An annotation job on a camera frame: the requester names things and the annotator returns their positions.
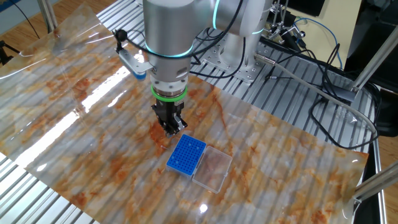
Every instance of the metal rod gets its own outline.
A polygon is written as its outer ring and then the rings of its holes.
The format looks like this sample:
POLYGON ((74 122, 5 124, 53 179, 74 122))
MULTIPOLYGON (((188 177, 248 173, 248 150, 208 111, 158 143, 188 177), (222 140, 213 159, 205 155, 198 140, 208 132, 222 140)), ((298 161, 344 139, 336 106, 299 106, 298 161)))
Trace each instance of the metal rod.
POLYGON ((37 3, 42 11, 44 22, 47 26, 47 31, 48 33, 51 33, 58 26, 57 18, 55 17, 54 10, 52 9, 51 2, 49 0, 37 0, 37 3))
POLYGON ((384 44, 380 47, 377 53, 374 55, 372 60, 368 63, 359 77, 350 85, 351 91, 358 92, 365 83, 372 77, 374 72, 379 68, 381 63, 387 58, 387 56, 394 50, 394 47, 398 44, 398 26, 392 31, 391 35, 387 38, 384 44))
POLYGON ((276 25, 276 17, 278 16, 278 10, 280 8, 280 0, 278 0, 277 5, 275 6, 275 16, 274 16, 274 22, 272 23, 272 27, 276 25))
POLYGON ((285 24, 285 16, 286 16, 286 11, 287 11, 287 5, 289 3, 289 0, 286 0, 285 3, 285 11, 284 11, 284 15, 282 16, 282 22, 285 24))
POLYGON ((355 189, 354 198, 363 201, 398 182, 398 161, 372 176, 355 189))

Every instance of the marble-pattern tablecloth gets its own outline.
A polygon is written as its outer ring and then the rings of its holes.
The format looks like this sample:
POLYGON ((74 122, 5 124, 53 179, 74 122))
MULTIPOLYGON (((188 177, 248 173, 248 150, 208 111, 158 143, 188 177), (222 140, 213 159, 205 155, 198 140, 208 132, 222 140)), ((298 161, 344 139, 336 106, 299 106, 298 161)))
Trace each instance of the marble-pattern tablecloth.
POLYGON ((232 156, 229 174, 213 194, 167 171, 181 134, 165 137, 150 81, 135 80, 115 46, 82 5, 0 69, 0 151, 101 223, 351 222, 346 207, 367 154, 197 77, 183 133, 232 156))

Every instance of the table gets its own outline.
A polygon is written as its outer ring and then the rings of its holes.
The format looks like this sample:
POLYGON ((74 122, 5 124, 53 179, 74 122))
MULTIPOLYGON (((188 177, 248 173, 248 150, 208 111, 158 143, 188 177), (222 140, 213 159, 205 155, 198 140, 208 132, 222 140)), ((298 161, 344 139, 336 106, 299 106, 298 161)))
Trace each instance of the table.
MULTIPOLYGON (((144 29, 142 9, 137 7, 134 2, 117 1, 103 12, 98 14, 104 25, 113 30, 117 28, 125 28, 126 30, 134 28, 138 30, 144 29)), ((143 39, 139 34, 130 34, 130 38, 143 44, 143 39)), ((195 42, 195 47, 203 45, 201 42, 195 42)), ((281 51, 259 46, 265 55, 271 58, 285 57, 281 51)), ((320 72, 316 65, 312 62, 294 58, 285 64, 296 75, 311 82, 320 82, 320 72)), ((212 69, 206 65, 193 67, 195 71, 202 73, 211 73, 212 69)), ((304 87, 294 83, 293 81, 265 81, 264 76, 267 75, 270 68, 264 67, 261 74, 252 84, 244 83, 236 78, 225 80, 205 79, 207 82, 247 101, 263 110, 274 114, 283 120, 316 135, 318 138, 327 140, 326 136, 319 131, 314 123, 308 118, 308 109, 312 103, 317 100, 317 95, 313 94, 304 87)), ((223 72, 215 70, 213 75, 222 75, 223 72)), ((332 73, 332 81, 336 85, 346 85, 349 80, 332 73)), ((374 105, 371 102, 369 94, 361 91, 354 102, 353 106, 362 113, 373 118, 374 105)), ((315 111, 317 118, 322 124, 334 133, 342 144, 360 143, 370 138, 370 132, 365 130, 362 125, 344 124, 347 116, 341 114, 335 106, 325 105, 315 111)), ((358 149, 361 152, 368 152, 369 148, 362 147, 358 149)), ((376 156, 376 166, 379 164, 379 157, 376 156)), ((45 186, 35 177, 31 176, 24 169, 14 165, 9 159, 3 157, 0 162, 0 188, 5 192, 0 196, 0 203, 5 203, 1 212, 1 218, 7 217, 26 217, 30 216, 30 220, 36 220, 39 223, 48 223, 48 220, 60 222, 62 220, 76 221, 77 223, 93 223, 88 215, 84 214, 75 206, 71 205, 64 198, 56 194, 52 189, 45 186)), ((384 204, 383 195, 380 194, 380 203, 384 204)))

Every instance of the transparent plastic box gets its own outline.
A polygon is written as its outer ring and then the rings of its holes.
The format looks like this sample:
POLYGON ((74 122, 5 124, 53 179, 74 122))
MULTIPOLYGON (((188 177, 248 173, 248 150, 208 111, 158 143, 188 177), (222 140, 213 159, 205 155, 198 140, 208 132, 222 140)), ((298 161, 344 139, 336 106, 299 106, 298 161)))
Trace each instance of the transparent plastic box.
POLYGON ((228 175, 231 162, 231 156, 208 146, 192 181, 217 194, 228 175))
POLYGON ((223 186, 232 157, 206 143, 184 134, 166 163, 167 169, 178 172, 207 190, 218 193, 223 186))

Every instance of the wooden floor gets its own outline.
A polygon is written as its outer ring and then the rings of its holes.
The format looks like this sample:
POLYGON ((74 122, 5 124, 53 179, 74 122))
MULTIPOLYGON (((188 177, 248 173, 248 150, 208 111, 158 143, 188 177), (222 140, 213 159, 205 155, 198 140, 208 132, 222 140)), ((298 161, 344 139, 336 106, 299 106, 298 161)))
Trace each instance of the wooden floor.
MULTIPOLYGON (((53 8, 58 23, 66 19, 82 2, 83 0, 61 0, 56 3, 53 8)), ((99 13, 115 2, 115 0, 86 0, 86 2, 95 13, 99 13)), ((30 22, 41 37, 47 34, 47 28, 41 14, 30 18, 30 22)), ((0 40, 4 40, 17 50, 24 50, 31 43, 35 42, 37 37, 29 23, 25 21, 5 34, 0 35, 0 40)), ((6 50, 6 52, 8 55, 15 55, 15 53, 10 50, 6 50)), ((379 148, 383 169, 394 161, 398 161, 398 138, 380 137, 379 148)), ((398 184, 386 189, 385 195, 388 223, 398 223, 398 184)))

